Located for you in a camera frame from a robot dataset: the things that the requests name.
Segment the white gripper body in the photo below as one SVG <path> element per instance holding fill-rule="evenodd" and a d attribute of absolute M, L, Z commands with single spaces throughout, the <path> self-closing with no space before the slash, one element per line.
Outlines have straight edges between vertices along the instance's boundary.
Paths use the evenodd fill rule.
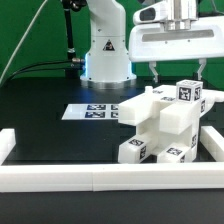
<path fill-rule="evenodd" d="M 166 31 L 160 23 L 135 26 L 129 38 L 132 62 L 207 59 L 224 56 L 224 16 L 203 17 L 190 30 Z"/>

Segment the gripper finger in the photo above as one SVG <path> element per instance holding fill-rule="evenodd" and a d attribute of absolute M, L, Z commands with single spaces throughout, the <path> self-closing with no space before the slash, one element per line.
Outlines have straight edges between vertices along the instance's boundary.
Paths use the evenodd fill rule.
<path fill-rule="evenodd" d="M 207 59 L 199 59 L 199 68 L 198 68 L 198 70 L 197 70 L 197 78 L 198 78 L 198 80 L 201 80 L 201 78 L 202 78 L 202 72 L 203 72 L 203 70 L 205 69 L 205 67 L 206 67 L 206 64 L 207 64 Z"/>
<path fill-rule="evenodd" d="M 158 83 L 159 74 L 156 71 L 156 62 L 149 62 L 149 69 L 153 73 L 154 76 L 154 82 Z"/>

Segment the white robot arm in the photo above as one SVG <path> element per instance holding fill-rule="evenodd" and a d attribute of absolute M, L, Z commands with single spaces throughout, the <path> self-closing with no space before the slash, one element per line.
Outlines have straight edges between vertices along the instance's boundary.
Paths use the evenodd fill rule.
<path fill-rule="evenodd" d="M 200 17 L 197 0 L 138 0 L 144 7 L 133 15 L 125 35 L 126 13 L 116 0 L 86 0 L 90 10 L 91 47 L 81 80 L 98 87 L 133 82 L 133 62 L 224 57 L 224 15 Z"/>

